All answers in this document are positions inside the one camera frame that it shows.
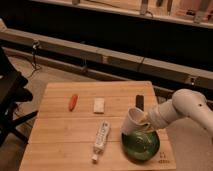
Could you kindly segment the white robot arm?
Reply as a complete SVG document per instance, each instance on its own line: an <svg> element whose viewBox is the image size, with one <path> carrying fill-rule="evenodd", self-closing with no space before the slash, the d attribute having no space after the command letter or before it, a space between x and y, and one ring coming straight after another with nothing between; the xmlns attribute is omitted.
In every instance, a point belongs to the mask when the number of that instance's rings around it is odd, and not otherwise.
<svg viewBox="0 0 213 171"><path fill-rule="evenodd" d="M172 98L151 107L140 121L143 132L164 129L171 123L188 117L197 122L213 136L213 111L208 107L206 97L189 89L180 89Z"/></svg>

